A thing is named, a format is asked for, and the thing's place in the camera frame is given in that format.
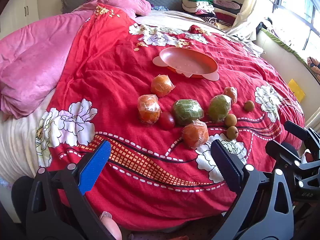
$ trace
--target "curtain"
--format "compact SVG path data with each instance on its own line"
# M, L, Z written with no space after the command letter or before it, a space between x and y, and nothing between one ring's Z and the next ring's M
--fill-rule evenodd
M318 134L320 134L320 108L306 122L306 128L309 127L315 130Z
M268 14L268 10L272 10L270 3L269 0L244 0L241 11L227 34L255 40L256 27Z

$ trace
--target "window frame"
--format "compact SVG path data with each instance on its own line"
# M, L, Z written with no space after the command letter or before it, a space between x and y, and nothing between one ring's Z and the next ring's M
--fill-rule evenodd
M297 15L296 13L294 13L293 11L287 9L286 7L282 6L281 5L281 2L282 0L274 0L274 1L271 1L273 3L273 8L272 8L272 13L277 9L277 8L280 8L280 9L284 9L284 10L287 10L288 12L290 12L292 15L294 15L297 19L299 19L300 21L302 21L305 25L307 25L309 28L310 28L310 31L309 31L309 35L306 39L306 42L303 46L303 50L305 50L307 44L308 44L308 41L309 41L309 37L310 37L310 34L311 34L311 31L313 31L315 34L317 34L319 37L320 37L320 31L318 31L313 23L314 23L314 19L315 19L315 13L316 13L316 7L313 3L313 1L311 0L312 4L313 4L313 9L312 9L312 18L311 18L311 23L308 22L307 20L305 20L304 18L302 18L300 15Z

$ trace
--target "red bedspread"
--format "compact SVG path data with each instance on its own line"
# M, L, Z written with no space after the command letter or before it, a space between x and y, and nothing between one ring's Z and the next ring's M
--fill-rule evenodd
M77 163L102 139L111 142L111 157L86 193L98 214L108 211L117 223L134 230L168 228L217 215L229 208L235 194L228 190L208 151L213 140L221 140L243 163L261 171L271 171L274 165L264 149L269 140L300 146L283 128L286 120L304 125L299 103L274 68L251 56L242 44L218 34L194 35L199 33L194 27L189 35L134 26L123 11L101 6L107 12L91 16L75 37L40 123L44 141L37 144L40 161L50 164L49 170L57 170ZM176 38L214 58L220 79L186 78L155 66L152 59L164 49L159 45L177 44ZM143 41L149 45L136 46ZM188 98L197 100L206 111L212 97L222 94L225 87L236 87L238 102L230 112L238 118L238 138L228 141L224 124L211 123L207 116L202 121L207 122L210 138L196 150L181 141L182 127L171 131L162 130L157 123L144 127L138 118L137 99L151 93L151 81L159 74L168 75L176 86L159 99L162 111ZM247 100L255 102L253 112L243 110Z

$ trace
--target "white sheet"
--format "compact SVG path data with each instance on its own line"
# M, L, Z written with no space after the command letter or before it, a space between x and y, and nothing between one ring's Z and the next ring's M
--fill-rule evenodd
M178 11L151 11L148 16L137 17L136 22L185 31L191 25L197 25L211 33L226 35L200 18ZM0 176L10 183L21 176L34 177L38 170L35 146L36 130L53 94L54 90L27 117L20 119L10 117L3 121L4 114L0 112Z
M4 121L4 113L0 111L0 176L7 182L13 183L21 176L36 175L36 130L54 91L51 91L40 106L26 117L10 117Z

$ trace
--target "plastic-wrapped green fruit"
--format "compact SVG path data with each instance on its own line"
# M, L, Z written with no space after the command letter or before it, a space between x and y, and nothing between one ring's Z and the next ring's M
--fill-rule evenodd
M192 121L202 119L204 111L196 100L180 99L172 106L172 114L179 125L188 125Z
M213 122L221 122L229 114L231 98L226 95L218 95L211 99L208 114Z

